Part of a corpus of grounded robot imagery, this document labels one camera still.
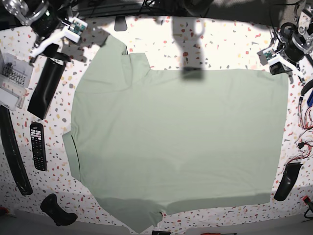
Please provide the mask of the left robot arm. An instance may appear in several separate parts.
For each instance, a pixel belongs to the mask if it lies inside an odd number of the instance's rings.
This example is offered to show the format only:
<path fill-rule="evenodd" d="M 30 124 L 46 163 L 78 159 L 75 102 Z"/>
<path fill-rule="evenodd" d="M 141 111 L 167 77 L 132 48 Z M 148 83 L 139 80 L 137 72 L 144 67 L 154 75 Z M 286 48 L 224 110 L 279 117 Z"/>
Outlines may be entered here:
<path fill-rule="evenodd" d="M 293 22 L 284 23 L 279 29 L 273 26 L 269 47 L 257 54 L 262 65 L 269 65 L 272 75 L 293 72 L 300 83 L 305 85 L 304 72 L 300 70 L 299 62 L 306 57 L 310 64 L 313 63 L 310 56 L 313 51 L 313 7 L 305 4 L 301 13 L 298 13 L 303 2 L 299 0 L 285 4 L 294 6 Z"/>

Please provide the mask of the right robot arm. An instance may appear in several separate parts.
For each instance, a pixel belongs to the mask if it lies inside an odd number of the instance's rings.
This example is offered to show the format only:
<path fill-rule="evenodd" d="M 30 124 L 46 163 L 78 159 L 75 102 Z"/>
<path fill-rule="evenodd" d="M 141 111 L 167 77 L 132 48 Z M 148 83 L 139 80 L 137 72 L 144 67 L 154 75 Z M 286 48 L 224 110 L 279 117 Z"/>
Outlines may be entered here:
<path fill-rule="evenodd" d="M 76 0 L 3 0 L 2 4 L 8 13 L 36 34 L 31 62 L 40 54 L 69 61 L 65 54 L 57 51 L 57 43 L 63 38 L 78 43 L 88 27 L 72 11 Z"/>

